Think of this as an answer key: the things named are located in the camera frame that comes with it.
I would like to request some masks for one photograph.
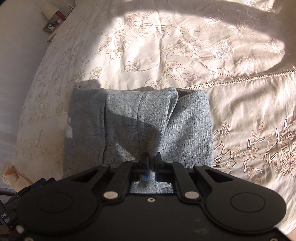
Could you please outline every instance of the metal rivet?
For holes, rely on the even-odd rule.
[[[184,196],[189,199],[196,199],[200,195],[197,192],[190,191],[190,192],[186,192]]]
[[[15,229],[17,230],[17,232],[19,234],[22,234],[25,231],[24,228],[21,225],[16,225]]]
[[[148,202],[155,202],[155,198],[150,197],[150,198],[147,199],[147,201],[148,201]]]
[[[107,199],[115,199],[117,197],[118,197],[117,192],[110,191],[110,192],[105,192],[104,193],[104,198],[107,198]]]

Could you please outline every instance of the bedspread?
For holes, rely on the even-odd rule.
[[[214,166],[280,193],[296,226],[292,0],[80,1],[26,98],[14,164],[60,179],[72,90],[208,91]]]

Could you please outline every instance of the embroidered bedspread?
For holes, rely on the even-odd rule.
[[[205,89],[214,167],[271,188],[296,226],[293,0],[79,1],[26,98],[14,164],[60,179],[72,90]]]

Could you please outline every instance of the lampshade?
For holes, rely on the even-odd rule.
[[[51,19],[57,11],[59,11],[59,9],[50,3],[45,4],[44,7],[42,8],[42,12],[47,17],[48,20]]]

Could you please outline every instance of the gray fabric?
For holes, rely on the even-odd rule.
[[[120,91],[75,88],[64,147],[64,174],[73,175],[102,163],[118,166],[139,159],[143,151],[192,168],[213,165],[210,109],[205,91]],[[131,192],[171,190],[156,183],[134,183]]]

